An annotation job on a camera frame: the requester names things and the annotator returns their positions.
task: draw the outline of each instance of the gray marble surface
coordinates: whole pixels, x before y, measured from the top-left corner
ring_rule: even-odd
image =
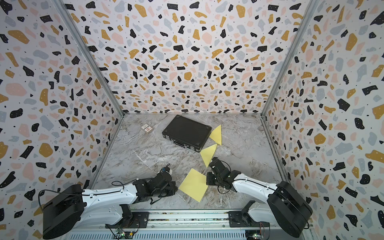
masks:
[[[222,125],[222,145],[214,157],[227,162],[252,178],[279,183],[281,181],[275,160],[266,139],[259,115],[185,114],[187,118],[210,125]],[[136,178],[154,177],[168,163],[172,178],[179,186],[191,168],[206,174],[210,171],[200,153],[175,146],[163,138],[161,132],[175,115],[137,114],[126,115],[108,158],[97,179],[95,189],[111,187],[111,182],[123,183]],[[146,134],[141,126],[149,124],[154,130]],[[215,144],[208,138],[204,148]],[[241,209],[248,201],[256,200],[247,194],[230,191],[220,194],[217,187],[209,186],[201,202],[178,190],[172,197],[150,205],[137,203],[132,209]]]

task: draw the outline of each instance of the terrazzo wallpaper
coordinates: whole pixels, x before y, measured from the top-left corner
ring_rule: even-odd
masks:
[[[263,109],[309,0],[64,0],[124,112]]]
[[[41,239],[39,191],[87,187],[120,117],[51,2],[0,6],[0,239]]]
[[[266,118],[319,239],[384,239],[384,5],[320,1]]]

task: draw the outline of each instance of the pink speckle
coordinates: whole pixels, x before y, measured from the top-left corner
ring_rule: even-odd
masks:
[[[12,159],[16,159],[20,155],[20,151],[17,148],[12,150]]]
[[[123,44],[124,42],[122,36],[118,33],[113,33],[112,39],[115,40],[118,44]]]
[[[39,13],[39,11],[36,10],[36,9],[34,9],[34,8],[30,8],[29,11],[30,11],[33,15],[35,15],[35,16],[37,16],[37,14]]]
[[[202,38],[206,44],[211,44],[211,42],[212,42],[212,35],[211,34],[206,32],[203,34]]]
[[[364,44],[365,44],[365,42],[362,42],[362,43],[359,43],[359,44],[357,45],[355,55],[360,54],[362,48],[364,47]]]
[[[29,128],[26,124],[21,124],[19,127],[19,133],[24,137],[29,137]]]
[[[21,167],[22,167],[21,163],[11,162],[11,168],[13,168],[13,169],[20,169]]]
[[[305,60],[307,62],[309,62],[313,57],[313,50],[312,49],[309,49],[307,50],[307,52],[305,53]]]
[[[252,7],[247,9],[248,17],[252,17]]]
[[[38,138],[38,141],[41,141],[41,140],[48,140],[49,136],[48,135],[45,135],[44,133],[41,133],[39,135],[39,138]]]
[[[338,222],[335,222],[335,223],[333,224],[333,229],[334,229],[334,230],[338,230],[339,227],[341,227],[341,225],[340,225]]]
[[[211,13],[211,9],[209,9],[208,3],[205,3],[205,11],[207,13]]]
[[[348,67],[352,67],[353,65],[355,65],[355,61],[353,59],[350,59],[348,62],[347,62],[347,65]]]
[[[26,94],[26,90],[20,83],[8,83],[5,86],[5,91],[12,96],[22,97]]]
[[[312,119],[308,119],[307,121],[304,122],[304,126],[311,126],[314,127],[316,123]]]
[[[334,129],[335,130],[347,130],[347,127],[348,127],[348,125],[346,125],[345,123],[339,122],[338,124],[336,124]]]
[[[103,3],[101,2],[101,6],[103,7],[104,11],[107,12],[107,13],[111,13],[111,11],[109,10],[109,8]]]
[[[23,177],[29,179],[30,181],[33,181],[35,179],[35,175],[33,174],[33,164],[27,163],[23,170]]]

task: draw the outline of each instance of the yellow triangle paper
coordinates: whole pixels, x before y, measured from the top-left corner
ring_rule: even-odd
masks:
[[[203,161],[206,167],[208,167],[209,162],[214,157],[216,148],[217,148],[217,143],[200,151],[200,155],[203,158]]]
[[[198,202],[203,198],[207,188],[207,177],[193,168],[179,186],[179,190]]]
[[[210,138],[212,138],[213,141],[217,142],[221,145],[221,125],[219,125],[217,128],[215,128],[211,135],[209,135]]]

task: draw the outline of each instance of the metal frame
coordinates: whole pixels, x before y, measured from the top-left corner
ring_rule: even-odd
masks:
[[[83,53],[85,60],[88,62],[90,68],[95,73],[96,78],[99,80],[100,84],[102,85],[105,94],[111,100],[111,103],[115,108],[115,111],[117,113],[119,113],[120,117],[123,117],[124,113],[121,110],[120,105],[119,105],[118,101],[116,100],[116,97],[112,93],[112,90],[109,87],[109,84],[105,81],[105,78],[104,78],[103,74],[101,73],[96,61],[94,60],[94,58],[92,57],[91,53],[88,50],[87,45],[85,45],[85,42],[83,41],[83,38],[81,37],[79,29],[73,23],[72,18],[70,16],[70,14],[68,13],[63,1],[62,0],[52,0],[52,3],[54,4],[60,17],[63,19],[68,31],[72,34],[72,37],[75,40],[80,51]]]

